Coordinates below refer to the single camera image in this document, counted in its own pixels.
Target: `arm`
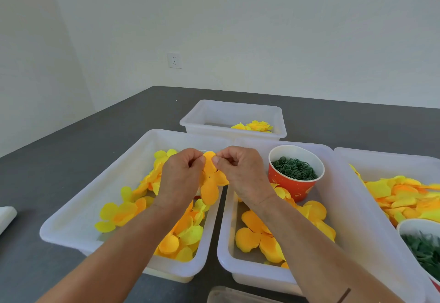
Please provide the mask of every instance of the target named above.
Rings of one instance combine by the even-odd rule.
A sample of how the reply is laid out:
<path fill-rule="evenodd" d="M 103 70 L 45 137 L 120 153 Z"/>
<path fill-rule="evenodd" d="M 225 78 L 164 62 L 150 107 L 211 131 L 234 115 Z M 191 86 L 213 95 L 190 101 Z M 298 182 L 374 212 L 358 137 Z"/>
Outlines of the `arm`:
<path fill-rule="evenodd" d="M 228 147 L 212 161 L 226 174 L 239 197 L 271 230 L 290 271 L 311 303 L 403 303 L 276 195 L 255 149 Z"/>
<path fill-rule="evenodd" d="M 120 228 L 38 303 L 123 302 L 163 237 L 193 200 L 205 157 L 186 149 L 170 157 L 154 203 Z"/>

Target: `white wall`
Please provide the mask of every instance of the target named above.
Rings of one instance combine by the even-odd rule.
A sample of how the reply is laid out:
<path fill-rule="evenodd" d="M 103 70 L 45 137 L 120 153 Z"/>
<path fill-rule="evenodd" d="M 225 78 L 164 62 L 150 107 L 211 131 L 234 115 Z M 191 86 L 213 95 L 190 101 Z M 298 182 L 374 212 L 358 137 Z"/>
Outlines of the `white wall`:
<path fill-rule="evenodd" d="M 97 110 L 152 84 L 440 108 L 439 0 L 58 2 Z"/>
<path fill-rule="evenodd" d="M 55 0 L 0 0 L 0 157 L 95 112 Z"/>

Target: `plastic container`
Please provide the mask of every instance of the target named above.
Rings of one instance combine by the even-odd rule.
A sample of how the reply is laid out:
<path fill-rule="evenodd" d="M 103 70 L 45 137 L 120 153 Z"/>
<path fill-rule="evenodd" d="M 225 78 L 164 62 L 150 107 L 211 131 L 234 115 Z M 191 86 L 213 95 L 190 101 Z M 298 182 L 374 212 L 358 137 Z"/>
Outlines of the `plastic container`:
<path fill-rule="evenodd" d="M 139 181 L 153 168 L 153 154 L 157 150 L 219 151 L 231 144 L 228 139 L 191 135 L 168 130 L 153 129 L 142 136 L 95 180 L 53 214 L 40 229 L 41 239 L 49 243 L 80 250 L 86 256 L 94 252 L 110 235 L 100 234 L 94 224 L 99 211 L 107 202 L 121 203 L 123 186 L 136 188 Z M 189 282 L 205 265 L 217 216 L 219 200 L 206 213 L 203 235 L 193 260 L 179 262 L 152 256 L 144 273 L 179 282 Z"/>
<path fill-rule="evenodd" d="M 238 123 L 266 121 L 273 126 L 272 133 L 253 130 L 232 129 Z M 287 136 L 283 111 L 277 106 L 254 105 L 250 103 L 228 103 L 224 101 L 200 100 L 185 117 L 180 120 L 187 133 L 213 135 L 235 139 L 251 137 L 280 139 Z"/>
<path fill-rule="evenodd" d="M 248 294 L 228 287 L 218 286 L 211 289 L 207 303 L 281 303 L 265 297 Z"/>
<path fill-rule="evenodd" d="M 336 230 L 336 244 L 382 281 L 404 302 L 425 302 L 421 283 L 411 274 L 401 256 L 377 221 L 370 220 L 369 194 L 358 188 L 357 177 L 348 165 L 325 145 L 258 139 L 237 139 L 236 145 L 258 150 L 268 166 L 268 154 L 278 145 L 296 145 L 314 153 L 323 162 L 326 172 L 316 183 L 306 200 L 317 200 L 327 208 L 325 222 Z M 220 228 L 217 256 L 221 265 L 232 273 L 238 283 L 254 287 L 301 295 L 301 290 L 289 270 L 265 265 L 258 249 L 242 253 L 235 245 L 235 232 L 244 223 L 241 214 L 247 206 L 229 188 Z"/>
<path fill-rule="evenodd" d="M 397 226 L 397 232 L 399 235 L 412 235 L 420 236 L 420 232 L 424 235 L 430 234 L 434 237 L 440 238 L 440 223 L 429 221 L 421 218 L 407 219 L 400 222 Z M 434 278 L 427 271 L 423 270 L 425 274 L 431 279 L 432 284 L 436 287 L 437 291 L 440 292 L 440 281 Z"/>
<path fill-rule="evenodd" d="M 422 183 L 438 183 L 440 178 L 440 160 L 433 157 L 402 155 L 387 152 L 366 151 L 338 147 L 334 150 L 345 162 L 345 167 L 352 164 L 365 181 L 377 181 L 380 178 L 392 178 L 396 175 L 404 175 L 414 178 Z M 388 245 L 394 251 L 395 258 L 398 258 L 413 277 L 418 278 L 425 289 L 428 302 L 440 302 L 440 294 L 431 284 L 431 281 L 422 272 L 418 262 L 411 254 L 403 240 L 399 237 L 396 229 L 391 225 L 383 214 L 368 190 L 351 170 L 350 178 L 355 181 L 353 189 L 361 191 L 366 195 L 365 206 L 368 208 L 368 222 L 374 221 L 382 228 Z"/>
<path fill-rule="evenodd" d="M 318 177 L 314 180 L 297 180 L 278 172 L 272 162 L 283 156 L 298 158 L 309 163 Z M 269 181 L 287 189 L 295 202 L 302 201 L 307 197 L 316 182 L 322 178 L 324 172 L 324 164 L 315 154 L 296 145 L 280 145 L 269 152 L 269 172 L 267 173 Z"/>

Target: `forearm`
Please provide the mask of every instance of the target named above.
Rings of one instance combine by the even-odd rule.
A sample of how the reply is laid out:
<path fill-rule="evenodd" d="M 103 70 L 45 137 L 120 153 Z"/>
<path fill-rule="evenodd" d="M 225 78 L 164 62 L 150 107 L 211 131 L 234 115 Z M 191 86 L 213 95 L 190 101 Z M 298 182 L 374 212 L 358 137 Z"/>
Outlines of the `forearm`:
<path fill-rule="evenodd" d="M 402 302 L 278 196 L 265 200 L 254 211 L 277 239 L 292 274 L 311 303 L 335 303 L 347 291 L 344 303 Z"/>
<path fill-rule="evenodd" d="M 120 228 L 38 302 L 123 302 L 157 245 L 181 215 L 172 208 L 153 204 Z"/>

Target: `hand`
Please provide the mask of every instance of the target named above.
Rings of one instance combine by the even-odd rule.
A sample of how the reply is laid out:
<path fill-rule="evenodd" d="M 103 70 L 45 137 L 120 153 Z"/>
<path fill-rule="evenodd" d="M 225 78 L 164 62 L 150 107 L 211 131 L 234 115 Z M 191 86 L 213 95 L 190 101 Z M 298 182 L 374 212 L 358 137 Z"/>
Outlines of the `hand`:
<path fill-rule="evenodd" d="M 161 187 L 153 204 L 173 207 L 183 215 L 200 185 L 206 158 L 196 149 L 185 149 L 171 156 L 162 170 Z"/>
<path fill-rule="evenodd" d="M 214 166 L 226 175 L 229 184 L 249 208 L 276 196 L 257 150 L 232 146 L 216 155 L 212 158 Z"/>

